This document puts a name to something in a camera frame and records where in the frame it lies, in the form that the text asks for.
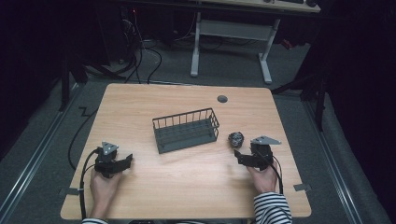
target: basket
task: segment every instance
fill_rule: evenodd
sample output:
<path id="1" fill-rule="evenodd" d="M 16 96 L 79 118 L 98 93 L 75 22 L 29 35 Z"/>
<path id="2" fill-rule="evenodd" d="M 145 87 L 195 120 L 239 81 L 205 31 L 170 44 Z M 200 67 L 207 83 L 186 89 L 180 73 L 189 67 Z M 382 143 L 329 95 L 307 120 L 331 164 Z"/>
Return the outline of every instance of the basket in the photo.
<path id="1" fill-rule="evenodd" d="M 212 108 L 152 120 L 158 151 L 161 153 L 216 142 L 219 122 Z"/>

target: table top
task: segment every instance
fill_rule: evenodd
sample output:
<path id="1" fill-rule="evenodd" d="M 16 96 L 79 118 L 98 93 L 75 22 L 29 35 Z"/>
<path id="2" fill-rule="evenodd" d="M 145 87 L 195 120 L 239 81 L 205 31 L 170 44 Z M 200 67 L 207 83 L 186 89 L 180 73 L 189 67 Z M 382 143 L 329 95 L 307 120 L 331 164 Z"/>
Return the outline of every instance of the table top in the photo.
<path id="1" fill-rule="evenodd" d="M 218 96 L 228 98 L 220 103 Z M 213 108 L 219 121 L 216 142 L 159 154 L 152 119 Z M 246 167 L 237 163 L 228 135 L 241 132 L 240 148 L 249 154 L 250 139 L 265 135 L 282 142 L 271 146 L 283 173 L 284 194 L 294 217 L 311 208 L 271 92 L 265 88 L 110 84 L 92 125 L 70 188 L 77 189 L 89 153 L 102 141 L 118 145 L 118 159 L 134 154 L 123 172 L 108 218 L 254 217 L 257 195 Z M 85 175 L 87 212 L 92 208 L 90 175 Z M 80 219 L 79 200 L 67 195 L 62 218 Z"/>
<path id="2" fill-rule="evenodd" d="M 265 7 L 271 9 L 290 10 L 299 12 L 320 12 L 320 7 L 309 7 L 305 1 L 303 4 L 290 3 L 275 0 L 275 2 L 266 3 L 263 0 L 199 0 L 207 3 L 227 4 L 241 7 Z"/>

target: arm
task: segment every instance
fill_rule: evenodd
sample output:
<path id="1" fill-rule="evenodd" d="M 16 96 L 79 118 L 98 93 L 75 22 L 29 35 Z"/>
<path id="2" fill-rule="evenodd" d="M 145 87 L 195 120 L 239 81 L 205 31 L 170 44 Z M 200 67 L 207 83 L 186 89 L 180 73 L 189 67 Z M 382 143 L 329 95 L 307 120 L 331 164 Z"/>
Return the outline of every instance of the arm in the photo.
<path id="1" fill-rule="evenodd" d="M 250 172 L 254 187 L 260 195 L 254 198 L 256 222 L 263 223 L 291 223 L 291 212 L 285 196 L 276 193 L 276 173 L 268 167 L 258 171 L 247 167 Z"/>
<path id="2" fill-rule="evenodd" d="M 102 174 L 92 170 L 91 192 L 93 197 L 93 208 L 90 218 L 82 220 L 82 224 L 107 224 L 103 219 L 106 218 L 111 202 L 116 195 L 120 178 L 121 173 L 115 174 L 112 178 L 105 178 Z"/>

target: hand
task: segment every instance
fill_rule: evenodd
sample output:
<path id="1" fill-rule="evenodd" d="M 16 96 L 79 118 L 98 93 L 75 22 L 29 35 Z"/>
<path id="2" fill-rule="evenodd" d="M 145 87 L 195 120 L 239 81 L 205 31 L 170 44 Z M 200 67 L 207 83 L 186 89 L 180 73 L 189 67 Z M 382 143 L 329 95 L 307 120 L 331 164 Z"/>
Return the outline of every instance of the hand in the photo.
<path id="1" fill-rule="evenodd" d="M 105 178 L 101 173 L 92 169 L 90 187 L 93 197 L 93 208 L 90 217 L 106 218 L 111 201 L 116 195 L 121 175 L 122 173 L 117 173 L 112 178 Z"/>
<path id="2" fill-rule="evenodd" d="M 260 194 L 276 191 L 277 176 L 276 172 L 271 166 L 268 166 L 263 171 L 258 171 L 253 167 L 247 166 L 247 170 L 250 172 L 251 177 L 253 178 L 254 187 Z"/>

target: striped sleeve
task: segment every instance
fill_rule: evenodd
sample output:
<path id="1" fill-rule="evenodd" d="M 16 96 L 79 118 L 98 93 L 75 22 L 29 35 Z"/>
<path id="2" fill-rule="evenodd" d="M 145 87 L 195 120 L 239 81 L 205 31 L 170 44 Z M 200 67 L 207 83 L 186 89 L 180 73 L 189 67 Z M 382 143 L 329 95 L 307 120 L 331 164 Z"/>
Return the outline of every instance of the striped sleeve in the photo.
<path id="1" fill-rule="evenodd" d="M 84 218 L 81 224 L 107 224 L 107 222 L 98 218 Z"/>
<path id="2" fill-rule="evenodd" d="M 291 212 L 285 196 L 266 192 L 254 198 L 257 224 L 291 223 Z"/>

